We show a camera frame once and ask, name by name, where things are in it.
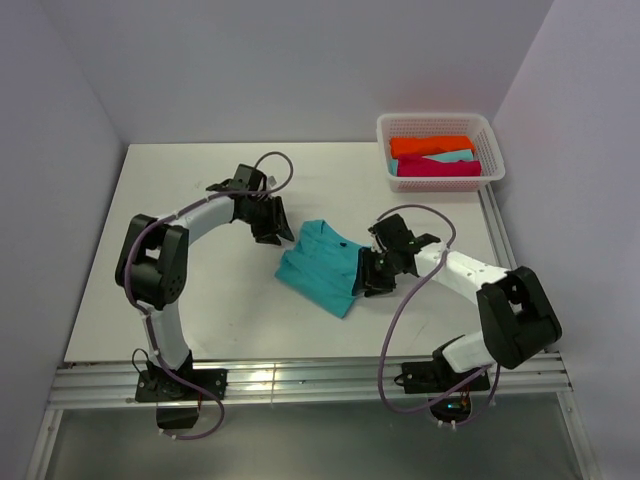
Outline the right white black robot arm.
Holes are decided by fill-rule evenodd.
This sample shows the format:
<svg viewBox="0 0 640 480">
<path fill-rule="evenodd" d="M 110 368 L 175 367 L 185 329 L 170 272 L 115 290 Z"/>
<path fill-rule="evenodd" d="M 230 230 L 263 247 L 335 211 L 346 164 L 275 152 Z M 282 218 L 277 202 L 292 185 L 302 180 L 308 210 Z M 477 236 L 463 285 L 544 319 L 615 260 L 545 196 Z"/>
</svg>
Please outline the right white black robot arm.
<svg viewBox="0 0 640 480">
<path fill-rule="evenodd" d="M 353 293 L 366 297 L 392 292 L 396 277 L 411 274 L 434 281 L 478 308 L 479 330 L 440 348 L 435 383 L 452 390 L 468 371 L 496 364 L 513 370 L 562 336 L 562 327 L 537 277 L 528 267 L 508 270 L 454 251 L 443 242 L 422 248 L 363 247 Z"/>
</svg>

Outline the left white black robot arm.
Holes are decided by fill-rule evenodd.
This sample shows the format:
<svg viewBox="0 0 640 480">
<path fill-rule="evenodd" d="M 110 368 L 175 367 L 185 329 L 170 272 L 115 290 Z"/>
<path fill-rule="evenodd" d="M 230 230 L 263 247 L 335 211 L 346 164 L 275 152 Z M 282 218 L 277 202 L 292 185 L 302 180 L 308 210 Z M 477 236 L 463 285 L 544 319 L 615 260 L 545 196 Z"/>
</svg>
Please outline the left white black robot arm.
<svg viewBox="0 0 640 480">
<path fill-rule="evenodd" d="M 115 270 L 116 284 L 145 321 L 149 341 L 145 393 L 162 401 L 187 399 L 207 380 L 194 372 L 179 314 L 191 244 L 215 228 L 241 221 L 258 244 L 292 241 L 283 201 L 271 195 L 214 194 L 164 218 L 134 216 Z"/>
</svg>

